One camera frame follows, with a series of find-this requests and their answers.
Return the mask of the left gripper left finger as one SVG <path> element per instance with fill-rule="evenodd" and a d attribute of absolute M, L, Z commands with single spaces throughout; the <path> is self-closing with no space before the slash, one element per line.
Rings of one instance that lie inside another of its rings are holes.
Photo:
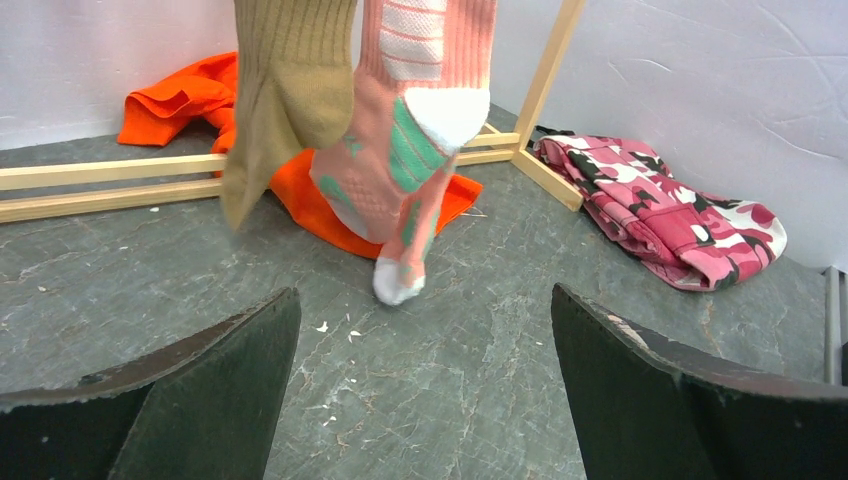
<path fill-rule="evenodd" d="M 297 290 L 135 360 L 1 397 L 5 479 L 260 479 L 301 325 Z"/>

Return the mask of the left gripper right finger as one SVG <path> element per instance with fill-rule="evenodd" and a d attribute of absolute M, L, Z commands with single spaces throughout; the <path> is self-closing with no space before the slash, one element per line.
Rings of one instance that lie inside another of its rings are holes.
<path fill-rule="evenodd" d="M 553 287 L 590 479 L 843 479 L 847 390 L 725 360 Z"/>

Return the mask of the pink sock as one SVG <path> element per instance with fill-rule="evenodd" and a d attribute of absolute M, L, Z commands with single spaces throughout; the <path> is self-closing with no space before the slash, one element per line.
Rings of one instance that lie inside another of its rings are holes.
<path fill-rule="evenodd" d="M 386 242 L 405 200 L 482 129 L 490 108 L 494 1 L 367 1 L 353 117 L 310 176 L 336 217 Z"/>
<path fill-rule="evenodd" d="M 382 303 L 400 305 L 417 296 L 425 286 L 425 259 L 455 169 L 456 159 L 450 158 L 405 200 L 396 231 L 382 246 L 375 264 L 372 284 Z"/>

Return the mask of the brown tan sock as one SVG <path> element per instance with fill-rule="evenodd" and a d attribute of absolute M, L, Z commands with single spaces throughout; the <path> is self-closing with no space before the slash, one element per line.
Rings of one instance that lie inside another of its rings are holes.
<path fill-rule="evenodd" d="M 356 6 L 344 0 L 235 2 L 236 138 L 220 195 L 232 229 L 278 169 L 304 149 L 333 145 L 349 126 Z"/>

